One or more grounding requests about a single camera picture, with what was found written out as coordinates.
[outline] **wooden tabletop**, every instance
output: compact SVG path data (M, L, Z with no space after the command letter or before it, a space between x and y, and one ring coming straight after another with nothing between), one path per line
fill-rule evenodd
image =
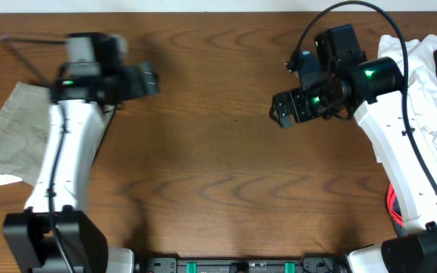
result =
M180 256L343 253L395 233L388 178L352 122L282 130L271 98L298 86L284 67L314 13L0 14L0 35L59 39L118 33L129 63L151 61L161 93L126 102L90 175L90 218L112 246ZM437 35L437 13L393 13L406 39ZM369 59L391 27L375 13L329 14L313 35L352 23ZM21 45L52 78L64 49ZM0 47L0 108L17 81L36 79ZM0 272L17 271L2 236L32 187L0 187Z

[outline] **gray cloth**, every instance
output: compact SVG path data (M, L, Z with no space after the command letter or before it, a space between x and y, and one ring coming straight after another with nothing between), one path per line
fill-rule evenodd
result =
M0 174L38 179L49 135L49 91L17 83L0 110Z

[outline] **green tape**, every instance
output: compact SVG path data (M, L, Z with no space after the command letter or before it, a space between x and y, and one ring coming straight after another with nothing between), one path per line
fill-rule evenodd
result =
M294 263L286 262L285 263L285 273L294 273Z
M187 263L187 273L196 273L196 262Z

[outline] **white wall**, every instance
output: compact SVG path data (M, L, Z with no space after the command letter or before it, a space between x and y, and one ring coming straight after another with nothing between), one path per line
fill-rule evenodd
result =
M386 11L437 11L437 0L367 0ZM14 12L321 11L338 0L0 0ZM364 11L350 5L339 10Z

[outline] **wood grain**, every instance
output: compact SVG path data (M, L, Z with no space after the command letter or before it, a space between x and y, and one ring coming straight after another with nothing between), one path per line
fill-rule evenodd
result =
M354 122L282 130L274 94L298 82L284 68L314 13L0 14L0 35L57 39L119 33L128 62L151 61L162 92L128 102L90 178L90 217L112 246L180 256L342 253L395 233L388 179ZM406 39L437 35L437 13L393 13ZM369 58L390 26L374 13L329 14L313 35L352 23ZM63 48L21 45L47 77ZM0 47L0 108L17 81L35 79ZM17 271L1 232L31 187L0 187L0 272Z

